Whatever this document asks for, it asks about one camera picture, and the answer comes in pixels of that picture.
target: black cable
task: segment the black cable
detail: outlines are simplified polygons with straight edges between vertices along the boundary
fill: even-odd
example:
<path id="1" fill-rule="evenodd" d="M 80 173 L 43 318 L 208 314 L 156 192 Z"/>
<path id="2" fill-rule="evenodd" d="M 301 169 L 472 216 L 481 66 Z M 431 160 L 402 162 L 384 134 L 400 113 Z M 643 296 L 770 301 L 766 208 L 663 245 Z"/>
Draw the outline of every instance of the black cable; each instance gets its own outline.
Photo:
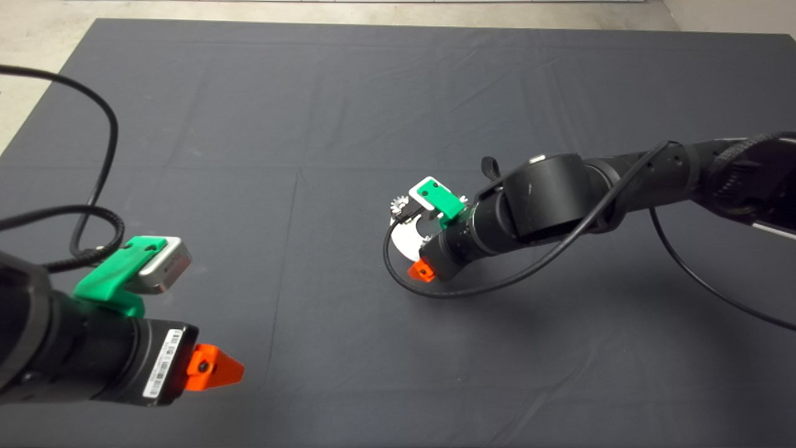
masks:
<path id="1" fill-rule="evenodd" d="M 677 265 L 680 266 L 685 271 L 685 273 L 687 273 L 689 277 L 691 277 L 696 283 L 699 283 L 703 288 L 707 289 L 714 296 L 719 297 L 722 301 L 724 301 L 728 305 L 732 305 L 737 309 L 745 312 L 746 314 L 757 317 L 760 320 L 764 320 L 769 324 L 773 324 L 778 327 L 796 332 L 796 324 L 792 324 L 785 320 L 769 316 L 763 312 L 757 311 L 756 309 L 750 308 L 738 301 L 735 301 L 730 297 L 727 297 L 724 294 L 717 291 L 715 288 L 709 285 L 707 281 L 702 280 L 702 278 L 698 276 L 697 273 L 695 273 L 693 270 L 691 270 L 691 268 L 688 265 L 685 264 L 685 261 L 683 261 L 683 259 L 680 258 L 680 254 L 678 254 L 674 250 L 674 248 L 672 247 L 672 243 L 669 242 L 669 239 L 666 237 L 666 235 L 663 232 L 663 227 L 661 227 L 661 221 L 657 218 L 657 212 L 655 211 L 654 208 L 650 209 L 650 217 L 652 218 L 653 226 L 655 226 L 655 232 L 657 233 L 658 237 L 661 239 L 663 246 L 666 248 L 666 252 L 668 252 L 669 255 L 672 256 L 674 262 L 677 263 Z"/>
<path id="2" fill-rule="evenodd" d="M 664 142 L 658 144 L 652 151 L 647 152 L 644 154 L 643 157 L 640 158 L 635 165 L 633 165 L 628 172 L 622 176 L 622 178 L 603 196 L 602 199 L 597 203 L 597 205 L 583 218 L 578 225 L 572 229 L 572 231 L 558 244 L 556 244 L 552 249 L 550 249 L 542 258 L 533 262 L 530 266 L 523 269 L 522 271 L 515 273 L 510 277 L 506 277 L 500 281 L 493 283 L 492 285 L 487 286 L 479 286 L 475 288 L 468 288 L 468 289 L 461 289 L 459 291 L 443 291 L 443 292 L 432 292 L 427 291 L 425 289 L 418 288 L 411 283 L 407 282 L 400 275 L 395 271 L 395 268 L 392 267 L 392 263 L 390 262 L 390 255 L 389 255 L 389 246 L 390 240 L 392 236 L 392 232 L 400 224 L 401 222 L 405 222 L 406 218 L 396 219 L 395 222 L 390 226 L 389 230 L 387 231 L 387 235 L 384 236 L 384 245 L 382 246 L 382 256 L 384 258 L 384 265 L 387 268 L 387 272 L 390 274 L 393 280 L 401 285 L 404 289 L 411 291 L 415 294 L 420 296 L 435 298 L 435 299 L 448 299 L 448 298 L 456 298 L 456 297 L 467 297 L 467 296 L 474 296 L 478 294 L 484 294 L 492 292 L 496 289 L 505 288 L 506 286 L 513 285 L 519 281 L 524 280 L 532 276 L 534 273 L 539 271 L 540 269 L 544 268 L 548 265 L 551 261 L 555 260 L 556 257 L 561 255 L 581 234 L 585 233 L 589 226 L 601 215 L 602 212 L 605 211 L 606 208 L 619 196 L 634 180 L 636 174 L 639 171 L 646 167 L 646 164 L 652 160 L 655 156 L 661 153 L 661 151 L 665 150 L 670 144 L 674 142 Z M 410 214 L 408 219 L 414 218 L 419 211 L 416 211 L 414 214 Z"/>
<path id="3" fill-rule="evenodd" d="M 102 249 L 78 254 L 73 258 L 51 261 L 49 263 L 44 263 L 42 266 L 45 267 L 50 273 L 59 273 L 72 269 L 83 268 L 107 258 L 122 244 L 122 238 L 124 238 L 124 222 L 116 213 L 113 213 L 106 208 L 89 206 L 88 204 L 77 204 L 29 211 L 28 213 L 18 214 L 10 218 L 0 219 L 0 231 L 26 226 L 32 222 L 41 221 L 43 219 L 52 218 L 62 214 L 78 213 L 83 215 L 92 214 L 97 218 L 102 218 L 109 222 L 114 229 L 113 239 L 111 239 L 111 241 Z"/>
<path id="4" fill-rule="evenodd" d="M 102 193 L 102 189 L 105 186 L 108 173 L 111 172 L 111 165 L 113 164 L 113 158 L 116 154 L 116 144 L 119 141 L 119 121 L 116 119 L 116 114 L 113 112 L 111 106 L 97 92 L 94 92 L 85 85 L 58 73 L 28 69 L 26 67 L 14 67 L 12 65 L 0 65 L 0 74 L 17 77 L 39 78 L 66 85 L 68 87 L 74 88 L 80 93 L 83 93 L 85 96 L 97 103 L 99 108 L 101 108 L 105 113 L 108 123 L 111 125 L 110 132 L 108 133 L 107 149 L 105 150 L 105 158 L 102 162 L 102 167 L 99 169 L 100 173 L 97 176 L 97 180 L 94 183 L 92 192 L 88 196 L 88 201 L 86 202 L 86 204 L 89 206 L 95 206 L 97 204 L 97 199 L 100 198 L 100 193 Z M 88 216 L 90 214 L 91 213 L 86 212 L 78 218 L 75 229 L 72 232 L 72 237 L 69 240 L 69 252 L 72 253 L 76 259 L 81 255 L 85 255 L 85 252 L 94 252 L 94 250 L 83 251 L 80 249 L 80 238 L 83 236 L 83 230 L 86 228 L 86 221 L 88 220 Z"/>

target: table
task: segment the table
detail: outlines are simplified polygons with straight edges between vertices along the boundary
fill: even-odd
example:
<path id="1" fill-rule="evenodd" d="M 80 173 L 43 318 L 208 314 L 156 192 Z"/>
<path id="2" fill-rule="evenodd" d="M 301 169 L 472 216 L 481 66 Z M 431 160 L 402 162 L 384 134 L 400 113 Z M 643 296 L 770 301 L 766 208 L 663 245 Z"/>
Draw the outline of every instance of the table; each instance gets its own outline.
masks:
<path id="1" fill-rule="evenodd" d="M 793 127 L 784 35 L 99 20 L 63 73 L 116 109 L 100 205 L 194 263 L 146 299 L 247 366 L 173 406 L 0 408 L 0 446 L 784 445 L 796 336 L 723 305 L 668 259 L 645 214 L 529 281 L 431 301 L 380 258 L 389 201 L 426 175 L 458 194 L 512 167 Z M 96 106 L 53 86 L 0 158 L 0 210 L 82 202 Z M 661 209 L 722 290 L 796 320 L 792 242 Z M 33 261 L 71 218 L 0 234 Z M 86 244 L 109 230 L 92 221 Z M 472 265 L 512 273 L 544 248 Z M 53 278 L 71 290 L 79 273 Z"/>

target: barcode label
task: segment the barcode label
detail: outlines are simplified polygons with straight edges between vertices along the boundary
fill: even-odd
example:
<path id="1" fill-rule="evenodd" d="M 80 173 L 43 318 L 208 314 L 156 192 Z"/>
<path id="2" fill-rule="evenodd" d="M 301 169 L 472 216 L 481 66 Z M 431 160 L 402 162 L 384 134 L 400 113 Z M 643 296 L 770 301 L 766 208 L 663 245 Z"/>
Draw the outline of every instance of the barcode label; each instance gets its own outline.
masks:
<path id="1" fill-rule="evenodd" d="M 143 395 L 145 398 L 156 399 L 160 395 L 160 390 L 163 388 L 163 380 L 166 379 L 166 374 L 169 373 L 169 367 L 171 367 L 174 353 L 177 352 L 177 347 L 180 345 L 180 339 L 182 339 L 182 330 L 172 329 L 166 333 L 166 338 L 160 347 L 160 353 L 158 353 L 158 359 L 155 361 L 150 378 L 144 387 Z"/>

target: gear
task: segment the gear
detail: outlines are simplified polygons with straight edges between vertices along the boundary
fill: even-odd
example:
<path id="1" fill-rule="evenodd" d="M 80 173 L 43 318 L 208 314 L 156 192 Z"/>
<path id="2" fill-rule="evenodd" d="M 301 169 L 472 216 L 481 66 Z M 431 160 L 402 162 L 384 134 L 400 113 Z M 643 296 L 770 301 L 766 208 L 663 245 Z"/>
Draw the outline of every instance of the gear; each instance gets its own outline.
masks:
<path id="1" fill-rule="evenodd" d="M 398 196 L 390 202 L 390 213 L 392 216 L 398 216 L 407 204 L 409 204 L 408 196 Z"/>

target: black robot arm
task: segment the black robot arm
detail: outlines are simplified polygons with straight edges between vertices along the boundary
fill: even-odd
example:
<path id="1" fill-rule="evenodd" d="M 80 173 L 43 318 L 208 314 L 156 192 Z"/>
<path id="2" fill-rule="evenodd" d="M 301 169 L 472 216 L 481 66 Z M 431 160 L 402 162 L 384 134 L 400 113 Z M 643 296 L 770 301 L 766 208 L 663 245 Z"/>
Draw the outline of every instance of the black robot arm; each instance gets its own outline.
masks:
<path id="1" fill-rule="evenodd" d="M 723 218 L 783 235 L 796 233 L 796 133 L 746 140 L 668 143 L 635 173 L 585 233 L 615 229 L 636 210 L 692 200 Z M 561 240 L 645 152 L 598 159 L 538 156 L 479 191 L 472 206 L 419 249 L 448 281 L 483 257 Z"/>

